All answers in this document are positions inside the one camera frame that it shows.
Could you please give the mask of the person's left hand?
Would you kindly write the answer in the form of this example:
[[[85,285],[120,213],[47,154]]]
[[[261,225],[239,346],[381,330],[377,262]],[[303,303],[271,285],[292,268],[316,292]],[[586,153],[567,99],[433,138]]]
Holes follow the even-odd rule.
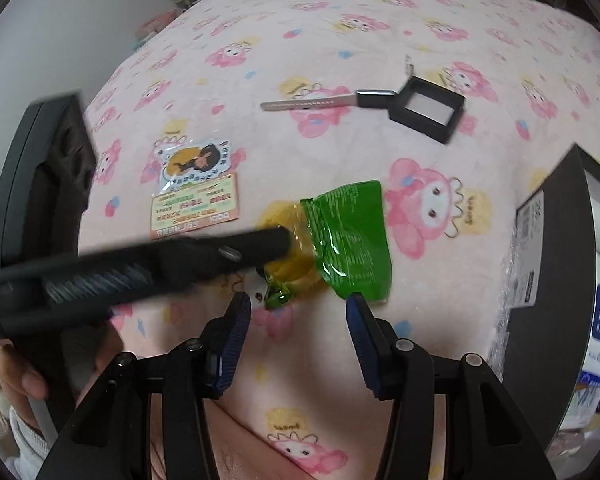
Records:
[[[0,384],[6,399],[19,417],[31,428],[38,430],[30,400],[46,399],[46,383],[6,340],[0,340]]]

